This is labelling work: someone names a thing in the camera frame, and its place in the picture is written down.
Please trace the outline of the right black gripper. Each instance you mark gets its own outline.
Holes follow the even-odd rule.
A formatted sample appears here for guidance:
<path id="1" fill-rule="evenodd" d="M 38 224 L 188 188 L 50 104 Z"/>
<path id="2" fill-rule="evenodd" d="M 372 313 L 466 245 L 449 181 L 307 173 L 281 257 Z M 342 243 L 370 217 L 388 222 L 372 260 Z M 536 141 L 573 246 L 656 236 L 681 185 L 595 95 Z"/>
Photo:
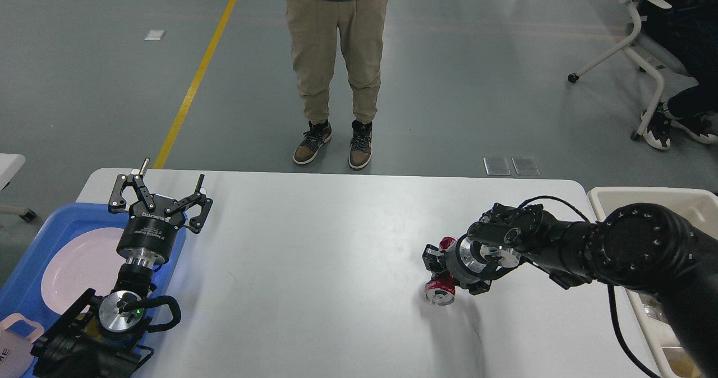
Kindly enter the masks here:
<path id="1" fill-rule="evenodd" d="M 424 266 L 433 275 L 451 273 L 460 284 L 460 288 L 472 296 L 487 293 L 492 280 L 503 273 L 502 258 L 494 255 L 482 255 L 482 244 L 462 235 L 456 243 L 446 250 L 428 243 L 421 254 Z"/>

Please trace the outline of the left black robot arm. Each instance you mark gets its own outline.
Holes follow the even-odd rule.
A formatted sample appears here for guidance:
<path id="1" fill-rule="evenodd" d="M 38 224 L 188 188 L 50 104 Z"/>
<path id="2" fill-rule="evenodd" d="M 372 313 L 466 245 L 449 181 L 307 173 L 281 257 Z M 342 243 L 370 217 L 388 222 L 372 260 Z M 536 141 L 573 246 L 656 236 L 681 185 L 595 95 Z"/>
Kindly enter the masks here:
<path id="1" fill-rule="evenodd" d="M 213 200 L 202 189 L 182 199 L 151 192 L 149 158 L 136 173 L 118 174 L 108 201 L 127 214 L 116 252 L 124 263 L 108 294 L 88 288 L 33 345 L 35 377 L 131 377 L 154 355 L 146 334 L 174 329 L 182 318 L 175 298 L 155 294 L 153 277 L 168 263 L 181 229 L 200 233 Z"/>

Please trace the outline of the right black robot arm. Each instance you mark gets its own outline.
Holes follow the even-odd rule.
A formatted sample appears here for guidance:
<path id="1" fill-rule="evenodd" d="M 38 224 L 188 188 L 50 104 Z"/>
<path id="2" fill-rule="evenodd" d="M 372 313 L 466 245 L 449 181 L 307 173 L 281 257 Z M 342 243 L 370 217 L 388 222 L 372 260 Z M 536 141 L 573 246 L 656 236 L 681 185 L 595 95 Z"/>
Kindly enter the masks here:
<path id="1" fill-rule="evenodd" d="M 422 254 L 431 279 L 424 296 L 436 306 L 456 288 L 487 293 L 519 265 L 544 271 L 564 289 L 607 284 L 612 325 L 628 358 L 654 376 L 620 332 L 615 287 L 653 296 L 679 343 L 705 377 L 716 376 L 716 239 L 651 202 L 622 206 L 602 222 L 558 220 L 536 197 L 516 208 L 497 202 L 459 238 L 444 237 Z"/>

